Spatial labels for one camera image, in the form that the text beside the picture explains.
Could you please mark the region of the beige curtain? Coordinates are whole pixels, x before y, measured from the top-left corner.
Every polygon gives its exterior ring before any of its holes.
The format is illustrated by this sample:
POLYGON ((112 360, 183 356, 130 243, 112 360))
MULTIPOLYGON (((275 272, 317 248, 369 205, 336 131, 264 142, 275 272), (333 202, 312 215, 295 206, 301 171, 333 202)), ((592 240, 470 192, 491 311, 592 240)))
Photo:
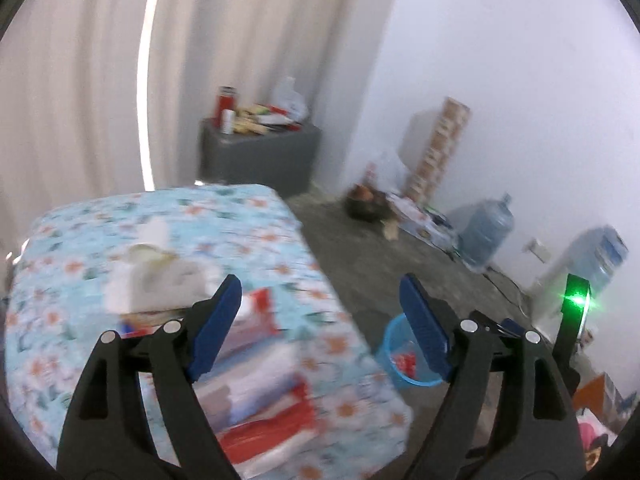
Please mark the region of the beige curtain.
POLYGON ((1 0, 1 246, 47 210, 191 184, 218 89, 292 77, 343 179, 394 0, 1 0))

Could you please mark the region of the black bag on floor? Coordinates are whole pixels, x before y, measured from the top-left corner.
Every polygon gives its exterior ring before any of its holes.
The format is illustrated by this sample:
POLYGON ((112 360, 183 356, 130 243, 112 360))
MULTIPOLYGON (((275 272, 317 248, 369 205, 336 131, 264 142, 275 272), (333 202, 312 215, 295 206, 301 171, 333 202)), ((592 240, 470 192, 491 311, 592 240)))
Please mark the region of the black bag on floor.
POLYGON ((344 209, 349 218, 365 222, 390 220, 394 216, 386 195, 362 184, 356 184, 348 191, 344 209))

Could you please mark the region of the grey bedside cabinet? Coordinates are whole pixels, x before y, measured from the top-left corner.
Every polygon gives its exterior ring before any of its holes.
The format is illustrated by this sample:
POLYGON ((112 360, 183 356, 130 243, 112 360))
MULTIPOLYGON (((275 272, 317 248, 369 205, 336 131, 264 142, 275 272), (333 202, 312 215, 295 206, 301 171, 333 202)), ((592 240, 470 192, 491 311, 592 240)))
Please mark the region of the grey bedside cabinet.
POLYGON ((200 123, 198 178, 206 183, 260 184, 281 197, 304 194, 311 182, 321 130, 307 122, 264 136, 223 134, 210 118, 200 123))

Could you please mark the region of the snack packets on cabinet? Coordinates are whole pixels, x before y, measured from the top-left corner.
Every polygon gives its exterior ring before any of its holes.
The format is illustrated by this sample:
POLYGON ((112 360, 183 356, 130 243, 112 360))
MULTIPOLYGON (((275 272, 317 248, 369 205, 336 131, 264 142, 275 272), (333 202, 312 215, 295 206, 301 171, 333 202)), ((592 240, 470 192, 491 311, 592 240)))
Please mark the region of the snack packets on cabinet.
POLYGON ((246 136, 265 136, 272 132, 298 131, 300 128, 302 124, 282 108, 260 104, 238 108, 232 122, 232 131, 246 136))

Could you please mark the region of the blue plastic trash basket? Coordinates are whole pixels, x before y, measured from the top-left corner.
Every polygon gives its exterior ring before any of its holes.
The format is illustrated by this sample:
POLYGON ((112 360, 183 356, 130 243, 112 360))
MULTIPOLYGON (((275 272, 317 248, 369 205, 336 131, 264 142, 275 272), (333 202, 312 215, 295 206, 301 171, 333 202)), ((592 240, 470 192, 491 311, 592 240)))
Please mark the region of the blue plastic trash basket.
POLYGON ((404 314, 386 325, 375 359, 398 390, 431 388, 442 383, 439 374, 428 366, 404 314))

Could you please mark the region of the white plastic bag on cabinet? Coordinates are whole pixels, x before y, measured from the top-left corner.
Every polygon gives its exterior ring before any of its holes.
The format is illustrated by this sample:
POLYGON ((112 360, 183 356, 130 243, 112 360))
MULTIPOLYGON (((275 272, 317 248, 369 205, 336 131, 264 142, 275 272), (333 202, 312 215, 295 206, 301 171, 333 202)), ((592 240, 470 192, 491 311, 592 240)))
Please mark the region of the white plastic bag on cabinet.
POLYGON ((295 90, 295 78, 283 77, 271 92, 271 104, 284 110, 294 122, 303 122, 309 114, 304 97, 295 90))

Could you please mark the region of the red white paper package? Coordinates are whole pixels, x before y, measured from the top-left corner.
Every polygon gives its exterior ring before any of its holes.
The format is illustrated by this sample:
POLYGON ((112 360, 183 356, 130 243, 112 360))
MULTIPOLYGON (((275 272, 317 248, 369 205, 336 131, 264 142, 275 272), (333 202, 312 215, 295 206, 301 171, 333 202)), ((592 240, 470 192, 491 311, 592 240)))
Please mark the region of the red white paper package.
POLYGON ((269 288, 242 297, 217 359, 194 382, 209 426, 239 469, 253 478, 317 437, 297 344, 284 336, 269 288))

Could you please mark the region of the red thermos bottle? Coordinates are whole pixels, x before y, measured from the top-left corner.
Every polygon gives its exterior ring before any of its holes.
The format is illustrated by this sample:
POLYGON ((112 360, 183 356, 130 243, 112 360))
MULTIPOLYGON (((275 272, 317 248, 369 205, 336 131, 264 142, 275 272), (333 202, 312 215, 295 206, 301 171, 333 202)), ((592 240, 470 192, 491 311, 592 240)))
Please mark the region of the red thermos bottle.
POLYGON ((235 110, 236 89, 231 86, 221 86, 218 89, 217 99, 215 103, 215 113, 213 116, 213 125, 219 129, 222 121, 222 114, 225 110, 235 110))

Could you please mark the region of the floral blue bed quilt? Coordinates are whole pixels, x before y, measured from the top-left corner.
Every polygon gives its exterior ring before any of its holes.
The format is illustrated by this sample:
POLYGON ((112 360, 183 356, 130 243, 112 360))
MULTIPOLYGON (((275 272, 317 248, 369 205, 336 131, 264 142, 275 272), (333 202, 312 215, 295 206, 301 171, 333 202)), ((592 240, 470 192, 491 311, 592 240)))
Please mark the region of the floral blue bed quilt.
POLYGON ((53 209, 30 228, 6 314, 11 410, 54 462, 102 335, 173 330, 228 275, 242 304, 194 390, 245 479, 365 479, 405 452, 412 411, 271 188, 207 185, 53 209))

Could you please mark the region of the patterned cardboard box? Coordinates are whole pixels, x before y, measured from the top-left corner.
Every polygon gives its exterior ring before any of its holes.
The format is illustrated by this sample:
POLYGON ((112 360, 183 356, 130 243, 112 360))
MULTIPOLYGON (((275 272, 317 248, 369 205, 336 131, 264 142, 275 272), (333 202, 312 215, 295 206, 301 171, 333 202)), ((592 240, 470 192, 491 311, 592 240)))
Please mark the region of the patterned cardboard box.
POLYGON ((471 116, 468 106, 446 96, 416 169, 407 181, 405 196, 413 203, 426 206, 431 201, 471 116))

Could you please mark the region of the blue water jug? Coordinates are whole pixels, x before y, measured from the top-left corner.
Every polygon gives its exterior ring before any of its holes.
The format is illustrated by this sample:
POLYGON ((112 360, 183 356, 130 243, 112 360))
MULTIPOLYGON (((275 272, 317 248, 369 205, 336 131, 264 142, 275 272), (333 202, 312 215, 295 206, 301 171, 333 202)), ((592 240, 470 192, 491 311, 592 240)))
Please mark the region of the blue water jug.
POLYGON ((591 295, 598 298, 627 256, 628 248, 612 226, 598 226, 583 232, 564 255, 562 287, 573 274, 587 280, 591 295))
POLYGON ((474 273, 483 273, 514 228, 510 211, 512 197, 484 200, 459 235, 458 251, 463 264, 474 273))

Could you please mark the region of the red clear snack wrapper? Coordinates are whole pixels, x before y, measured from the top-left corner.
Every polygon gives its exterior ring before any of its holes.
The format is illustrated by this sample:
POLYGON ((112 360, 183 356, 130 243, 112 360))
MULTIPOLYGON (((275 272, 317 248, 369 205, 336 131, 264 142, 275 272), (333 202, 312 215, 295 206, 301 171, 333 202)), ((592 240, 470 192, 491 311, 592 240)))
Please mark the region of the red clear snack wrapper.
POLYGON ((416 352, 406 351, 392 354, 392 362, 398 374, 407 379, 416 379, 416 352))

